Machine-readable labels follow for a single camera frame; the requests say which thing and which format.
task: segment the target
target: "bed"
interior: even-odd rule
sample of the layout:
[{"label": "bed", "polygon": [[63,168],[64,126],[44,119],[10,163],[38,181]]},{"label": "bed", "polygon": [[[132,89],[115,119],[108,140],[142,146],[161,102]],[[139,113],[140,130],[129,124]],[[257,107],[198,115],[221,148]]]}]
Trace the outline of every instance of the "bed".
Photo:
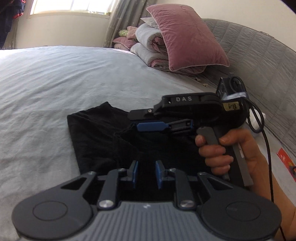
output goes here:
[{"label": "bed", "polygon": [[[94,47],[39,47],[0,52],[0,240],[18,238],[11,222],[22,199],[79,175],[67,115],[108,101],[129,111],[161,96],[214,92],[211,82],[149,68],[136,55]],[[276,156],[274,174],[296,204],[293,179]],[[258,143],[266,154],[262,138]]]}]

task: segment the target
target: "gray quilted headboard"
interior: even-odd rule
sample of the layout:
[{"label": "gray quilted headboard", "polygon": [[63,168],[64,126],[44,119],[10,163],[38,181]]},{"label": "gray quilted headboard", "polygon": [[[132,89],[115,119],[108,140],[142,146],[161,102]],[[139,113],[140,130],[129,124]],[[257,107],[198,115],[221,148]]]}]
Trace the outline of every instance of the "gray quilted headboard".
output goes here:
[{"label": "gray quilted headboard", "polygon": [[250,99],[266,114],[266,126],[296,154],[296,52],[268,34],[216,19],[204,19],[225,50],[230,67],[211,66],[215,84],[230,72],[242,78]]}]

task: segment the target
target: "wall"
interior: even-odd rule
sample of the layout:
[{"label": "wall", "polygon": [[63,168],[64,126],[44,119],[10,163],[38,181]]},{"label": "wall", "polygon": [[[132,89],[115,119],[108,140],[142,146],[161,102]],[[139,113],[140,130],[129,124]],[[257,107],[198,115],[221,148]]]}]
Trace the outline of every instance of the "wall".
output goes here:
[{"label": "wall", "polygon": [[296,14],[280,0],[158,0],[189,5],[216,18],[263,31],[296,51]]},{"label": "wall", "polygon": [[109,16],[71,13],[30,16],[33,0],[27,0],[24,15],[19,18],[16,48],[39,46],[102,47]]}]

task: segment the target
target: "curtain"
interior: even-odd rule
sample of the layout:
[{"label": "curtain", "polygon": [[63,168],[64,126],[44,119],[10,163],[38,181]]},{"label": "curtain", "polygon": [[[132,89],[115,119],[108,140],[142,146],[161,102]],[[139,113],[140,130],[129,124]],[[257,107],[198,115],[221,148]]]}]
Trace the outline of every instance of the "curtain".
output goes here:
[{"label": "curtain", "polygon": [[18,20],[19,18],[14,19],[12,21],[11,30],[6,37],[6,40],[2,49],[15,49],[15,39],[17,36]]},{"label": "curtain", "polygon": [[111,14],[103,47],[112,47],[112,41],[118,36],[119,30],[128,26],[137,27],[141,23],[140,18],[149,17],[146,8],[155,3],[156,0],[119,0],[115,11]]}]

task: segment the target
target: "person's arm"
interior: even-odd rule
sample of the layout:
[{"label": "person's arm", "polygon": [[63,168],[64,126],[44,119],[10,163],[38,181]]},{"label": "person's arm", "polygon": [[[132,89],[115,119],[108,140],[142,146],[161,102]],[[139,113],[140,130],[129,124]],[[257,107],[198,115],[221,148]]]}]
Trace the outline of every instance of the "person's arm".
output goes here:
[{"label": "person's arm", "polygon": [[[206,140],[200,135],[196,136],[195,143],[200,147],[199,152],[206,158],[206,164],[212,168],[213,174],[223,175],[230,169],[230,163],[233,162],[233,158],[223,156],[226,152],[224,147],[220,145],[205,145]],[[254,182],[251,191],[257,195],[271,199],[268,163],[264,155],[260,152],[251,133],[246,129],[234,129],[220,138],[220,143],[224,146],[240,143]],[[272,180],[274,203],[278,206],[282,214],[281,226],[284,235],[287,240],[296,239],[296,208],[280,188],[274,176]],[[283,240],[280,230],[277,232],[275,239]]]}]

